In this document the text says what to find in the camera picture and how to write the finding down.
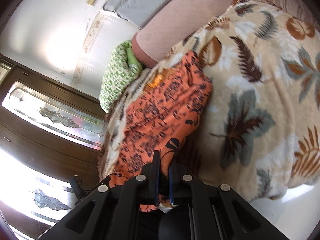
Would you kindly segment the pink bolster pillow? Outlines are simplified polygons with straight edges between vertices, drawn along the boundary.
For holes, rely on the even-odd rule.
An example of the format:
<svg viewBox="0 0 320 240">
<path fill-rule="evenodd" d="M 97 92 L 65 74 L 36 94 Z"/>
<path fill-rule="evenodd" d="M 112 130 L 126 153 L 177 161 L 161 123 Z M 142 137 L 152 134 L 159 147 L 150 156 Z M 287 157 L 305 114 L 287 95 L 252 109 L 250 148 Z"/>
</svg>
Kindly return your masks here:
<svg viewBox="0 0 320 240">
<path fill-rule="evenodd" d="M 132 39 L 132 50 L 140 63 L 154 67 L 178 42 L 219 17 L 233 0 L 172 0 Z"/>
</svg>

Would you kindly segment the orange black floral garment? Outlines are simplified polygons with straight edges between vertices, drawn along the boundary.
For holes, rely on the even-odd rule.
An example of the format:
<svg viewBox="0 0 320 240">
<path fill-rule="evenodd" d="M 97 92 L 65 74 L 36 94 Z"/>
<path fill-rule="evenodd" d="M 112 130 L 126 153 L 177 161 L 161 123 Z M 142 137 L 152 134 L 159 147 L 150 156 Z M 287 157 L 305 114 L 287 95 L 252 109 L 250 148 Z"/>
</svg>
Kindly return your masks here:
<svg viewBox="0 0 320 240">
<path fill-rule="evenodd" d="M 198 128 L 211 91 L 212 83 L 192 50 L 162 70 L 136 100 L 114 114 L 99 163 L 100 178 L 109 177 L 111 188 L 121 186 L 139 175 L 156 151 L 161 173 L 168 176 L 173 156 Z"/>
</svg>

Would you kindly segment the green white checkered pillow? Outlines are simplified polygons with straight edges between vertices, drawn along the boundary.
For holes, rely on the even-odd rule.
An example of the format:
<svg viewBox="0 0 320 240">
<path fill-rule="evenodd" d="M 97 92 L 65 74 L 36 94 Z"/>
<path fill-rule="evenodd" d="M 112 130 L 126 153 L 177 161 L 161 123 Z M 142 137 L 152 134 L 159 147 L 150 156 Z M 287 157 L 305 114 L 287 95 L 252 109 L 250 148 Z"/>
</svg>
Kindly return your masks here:
<svg viewBox="0 0 320 240">
<path fill-rule="evenodd" d="M 132 42 L 125 41 L 112 51 L 106 66 L 99 94 L 100 106 L 109 113 L 124 90 L 139 77 L 143 65 L 132 50 Z"/>
</svg>

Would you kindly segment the brown door with stained glass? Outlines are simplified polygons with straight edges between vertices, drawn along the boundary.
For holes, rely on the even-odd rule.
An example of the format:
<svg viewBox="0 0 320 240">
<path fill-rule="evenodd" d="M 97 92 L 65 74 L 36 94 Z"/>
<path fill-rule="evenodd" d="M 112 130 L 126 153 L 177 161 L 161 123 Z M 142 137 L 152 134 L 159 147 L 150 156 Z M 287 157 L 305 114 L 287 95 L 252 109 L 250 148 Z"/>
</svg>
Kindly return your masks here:
<svg viewBox="0 0 320 240">
<path fill-rule="evenodd" d="M 1 56 L 1 146 L 24 165 L 91 189 L 104 136 L 97 99 Z"/>
</svg>

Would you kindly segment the leaf pattern beige blanket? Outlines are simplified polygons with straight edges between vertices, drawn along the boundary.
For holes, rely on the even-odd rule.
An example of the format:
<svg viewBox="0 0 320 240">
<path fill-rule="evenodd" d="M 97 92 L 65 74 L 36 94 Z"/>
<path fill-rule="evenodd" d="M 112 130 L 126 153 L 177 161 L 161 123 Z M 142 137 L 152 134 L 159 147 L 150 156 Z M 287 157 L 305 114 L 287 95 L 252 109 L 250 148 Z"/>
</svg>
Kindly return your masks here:
<svg viewBox="0 0 320 240">
<path fill-rule="evenodd" d="M 228 184 L 247 201 L 317 183 L 319 32 L 265 3 L 238 0 L 143 70 L 116 103 L 108 129 L 120 106 L 190 50 L 212 91 L 198 128 L 173 158 L 204 183 Z"/>
</svg>

